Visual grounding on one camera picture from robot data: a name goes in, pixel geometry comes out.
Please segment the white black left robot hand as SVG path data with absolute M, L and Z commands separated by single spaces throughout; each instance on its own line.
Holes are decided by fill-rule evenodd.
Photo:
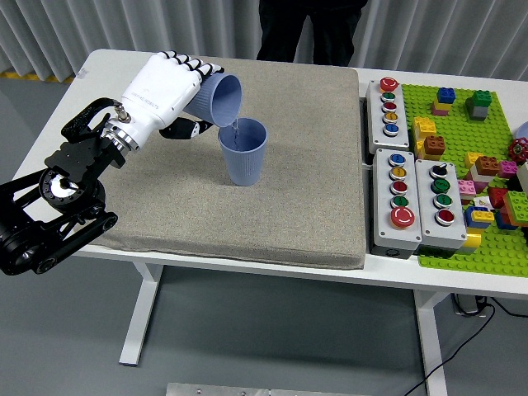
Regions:
M 127 121 L 111 123 L 131 140 L 133 149 L 144 146 L 155 130 L 162 130 L 186 111 L 217 125 L 227 125 L 233 116 L 213 110 L 215 92 L 224 69 L 173 51 L 152 55 L 121 97 Z

